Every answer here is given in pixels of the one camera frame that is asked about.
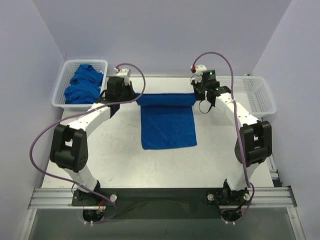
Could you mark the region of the blue towel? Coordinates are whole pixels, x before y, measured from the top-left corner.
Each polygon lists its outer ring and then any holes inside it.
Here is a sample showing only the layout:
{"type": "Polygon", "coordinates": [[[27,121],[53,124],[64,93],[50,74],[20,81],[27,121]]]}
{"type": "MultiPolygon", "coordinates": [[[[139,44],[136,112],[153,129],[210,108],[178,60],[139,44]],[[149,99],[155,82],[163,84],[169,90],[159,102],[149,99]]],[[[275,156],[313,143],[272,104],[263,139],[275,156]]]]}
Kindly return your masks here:
{"type": "Polygon", "coordinates": [[[168,150],[197,145],[192,93],[143,94],[140,106],[144,150],[168,150]]]}

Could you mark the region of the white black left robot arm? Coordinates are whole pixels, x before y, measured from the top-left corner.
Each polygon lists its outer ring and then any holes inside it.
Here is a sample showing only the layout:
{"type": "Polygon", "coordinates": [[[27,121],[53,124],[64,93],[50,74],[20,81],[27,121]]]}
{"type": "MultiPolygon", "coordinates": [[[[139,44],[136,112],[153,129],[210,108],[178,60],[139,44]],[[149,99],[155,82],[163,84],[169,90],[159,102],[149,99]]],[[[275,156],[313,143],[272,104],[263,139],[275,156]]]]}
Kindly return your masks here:
{"type": "Polygon", "coordinates": [[[136,93],[128,76],[108,78],[106,89],[85,115],[55,127],[50,150],[50,160],[76,182],[78,190],[91,194],[100,188],[99,181],[87,167],[89,159],[88,137],[103,122],[112,118],[120,109],[119,103],[134,100],[136,93]]]}

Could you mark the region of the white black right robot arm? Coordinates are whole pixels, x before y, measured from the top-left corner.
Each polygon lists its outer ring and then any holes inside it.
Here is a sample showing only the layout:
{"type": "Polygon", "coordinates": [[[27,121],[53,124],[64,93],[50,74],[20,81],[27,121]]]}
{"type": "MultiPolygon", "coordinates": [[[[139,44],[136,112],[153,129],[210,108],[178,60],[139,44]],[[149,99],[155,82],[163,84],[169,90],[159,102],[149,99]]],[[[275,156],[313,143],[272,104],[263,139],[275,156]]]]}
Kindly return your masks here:
{"type": "Polygon", "coordinates": [[[234,154],[236,167],[225,180],[227,189],[239,192],[250,187],[255,170],[272,154],[272,126],[253,116],[234,98],[233,89],[220,86],[219,82],[204,86],[191,82],[194,93],[200,100],[207,100],[234,124],[236,143],[234,154]]]}

